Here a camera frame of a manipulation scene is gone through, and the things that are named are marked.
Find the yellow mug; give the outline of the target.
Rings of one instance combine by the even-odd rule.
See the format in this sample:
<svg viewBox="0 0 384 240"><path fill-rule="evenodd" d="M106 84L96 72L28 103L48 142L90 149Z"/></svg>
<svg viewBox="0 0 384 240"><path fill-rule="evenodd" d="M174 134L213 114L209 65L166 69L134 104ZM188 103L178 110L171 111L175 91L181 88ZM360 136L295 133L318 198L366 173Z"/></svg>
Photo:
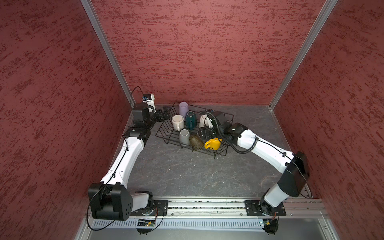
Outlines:
<svg viewBox="0 0 384 240"><path fill-rule="evenodd" d="M222 139L214 138L205 142L205 149L217 151L222 145Z"/></svg>

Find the olive green glass tumbler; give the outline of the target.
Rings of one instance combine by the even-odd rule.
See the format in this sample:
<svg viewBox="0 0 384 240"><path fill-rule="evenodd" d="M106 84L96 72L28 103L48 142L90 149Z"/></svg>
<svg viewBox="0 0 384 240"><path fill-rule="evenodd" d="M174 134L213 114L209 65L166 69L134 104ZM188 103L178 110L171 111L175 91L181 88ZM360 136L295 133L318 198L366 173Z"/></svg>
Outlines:
<svg viewBox="0 0 384 240"><path fill-rule="evenodd" d="M194 151L205 148L205 144L197 134L190 135L189 141L190 141L190 146Z"/></svg>

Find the white faceted mug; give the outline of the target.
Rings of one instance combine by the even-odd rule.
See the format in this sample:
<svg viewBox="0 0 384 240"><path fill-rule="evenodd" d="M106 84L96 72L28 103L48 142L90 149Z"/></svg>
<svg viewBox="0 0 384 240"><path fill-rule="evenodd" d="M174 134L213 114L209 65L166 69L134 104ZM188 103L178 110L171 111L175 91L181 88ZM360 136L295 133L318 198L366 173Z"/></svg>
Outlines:
<svg viewBox="0 0 384 240"><path fill-rule="evenodd" d="M199 128L204 128L204 127L208 127L209 129L213 127L209 116L206 114L201 115L200 121L199 121Z"/></svg>

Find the white mug red inside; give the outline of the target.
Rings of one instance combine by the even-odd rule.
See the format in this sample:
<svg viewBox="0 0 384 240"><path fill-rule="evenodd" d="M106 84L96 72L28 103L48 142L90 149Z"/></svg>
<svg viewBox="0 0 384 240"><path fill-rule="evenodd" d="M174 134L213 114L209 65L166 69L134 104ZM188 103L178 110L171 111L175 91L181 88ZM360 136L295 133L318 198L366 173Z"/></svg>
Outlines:
<svg viewBox="0 0 384 240"><path fill-rule="evenodd" d="M172 117L172 124L174 130L180 132L181 130L184 129L185 123L184 123L184 117L182 115L174 115Z"/></svg>

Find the white mug green handle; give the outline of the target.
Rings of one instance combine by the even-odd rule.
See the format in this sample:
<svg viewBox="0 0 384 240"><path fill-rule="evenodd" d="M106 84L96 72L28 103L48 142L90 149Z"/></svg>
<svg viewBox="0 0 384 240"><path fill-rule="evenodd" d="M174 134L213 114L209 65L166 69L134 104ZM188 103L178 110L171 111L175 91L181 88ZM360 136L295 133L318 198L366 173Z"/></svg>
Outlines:
<svg viewBox="0 0 384 240"><path fill-rule="evenodd" d="M197 116L195 112L188 111L186 115L186 127L192 131L197 125Z"/></svg>

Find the white mug grey outside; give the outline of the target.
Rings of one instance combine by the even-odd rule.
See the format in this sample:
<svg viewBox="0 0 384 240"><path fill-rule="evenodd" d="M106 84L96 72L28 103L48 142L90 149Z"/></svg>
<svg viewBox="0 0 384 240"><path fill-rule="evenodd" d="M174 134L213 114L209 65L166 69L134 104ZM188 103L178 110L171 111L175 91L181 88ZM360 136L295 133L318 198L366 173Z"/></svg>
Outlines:
<svg viewBox="0 0 384 240"><path fill-rule="evenodd" d="M187 129L181 130L180 134L179 134L180 144L189 146L191 144L190 143L190 136L191 136L191 134L190 134L189 130L187 130Z"/></svg>

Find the lilac plastic cup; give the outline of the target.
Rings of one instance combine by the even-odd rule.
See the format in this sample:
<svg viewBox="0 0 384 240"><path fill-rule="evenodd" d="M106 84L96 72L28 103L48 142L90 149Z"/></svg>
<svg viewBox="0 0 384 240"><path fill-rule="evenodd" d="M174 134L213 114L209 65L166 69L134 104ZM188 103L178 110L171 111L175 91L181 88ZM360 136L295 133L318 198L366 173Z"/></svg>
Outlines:
<svg viewBox="0 0 384 240"><path fill-rule="evenodd" d="M187 102L179 103L179 114L186 118L187 113L189 112L189 105Z"/></svg>

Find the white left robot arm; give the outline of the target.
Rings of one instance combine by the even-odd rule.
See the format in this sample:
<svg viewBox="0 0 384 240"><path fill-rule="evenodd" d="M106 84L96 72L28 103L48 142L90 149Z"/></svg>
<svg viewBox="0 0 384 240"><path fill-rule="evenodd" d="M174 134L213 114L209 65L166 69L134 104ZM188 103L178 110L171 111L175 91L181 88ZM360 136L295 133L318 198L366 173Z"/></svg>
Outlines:
<svg viewBox="0 0 384 240"><path fill-rule="evenodd" d="M91 184L88 195L94 219L126 221L136 211L146 214L154 210L151 192L130 194L127 186L134 164L144 149L151 129L156 122L164 120L162 112L156 111L153 100L135 104L133 125L123 134L122 148L107 174L100 183Z"/></svg>

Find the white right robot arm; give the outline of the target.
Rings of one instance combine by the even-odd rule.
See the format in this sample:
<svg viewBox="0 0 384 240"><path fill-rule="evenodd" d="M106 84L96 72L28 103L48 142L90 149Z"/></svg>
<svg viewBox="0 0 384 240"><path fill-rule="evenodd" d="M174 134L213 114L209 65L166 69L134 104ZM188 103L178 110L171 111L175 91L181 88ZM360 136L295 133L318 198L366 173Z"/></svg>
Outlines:
<svg viewBox="0 0 384 240"><path fill-rule="evenodd" d="M224 141L238 154L253 153L282 174L279 181L262 196L256 210L264 216L273 216L289 197L298 197L310 177L307 157L279 148L253 133L248 127L232 124L224 113L201 111L211 124L219 141Z"/></svg>

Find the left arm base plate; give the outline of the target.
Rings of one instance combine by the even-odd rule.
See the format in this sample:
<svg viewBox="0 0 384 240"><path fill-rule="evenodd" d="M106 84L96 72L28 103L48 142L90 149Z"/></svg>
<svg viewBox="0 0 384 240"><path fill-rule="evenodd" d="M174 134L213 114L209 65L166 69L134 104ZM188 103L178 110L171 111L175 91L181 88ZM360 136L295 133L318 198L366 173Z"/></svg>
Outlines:
<svg viewBox="0 0 384 240"><path fill-rule="evenodd" d="M154 200L153 207L150 209L139 209L132 212L132 216L166 216L168 211L168 200Z"/></svg>

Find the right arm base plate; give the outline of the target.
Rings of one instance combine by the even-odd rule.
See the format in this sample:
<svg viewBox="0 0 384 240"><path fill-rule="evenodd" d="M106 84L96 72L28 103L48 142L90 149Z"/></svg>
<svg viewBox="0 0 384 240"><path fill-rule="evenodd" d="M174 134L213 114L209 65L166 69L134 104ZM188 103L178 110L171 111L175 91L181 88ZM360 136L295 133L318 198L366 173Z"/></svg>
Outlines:
<svg viewBox="0 0 384 240"><path fill-rule="evenodd" d="M283 203L272 207L265 201L260 203L259 200L246 200L245 209L249 217L285 217L287 215Z"/></svg>

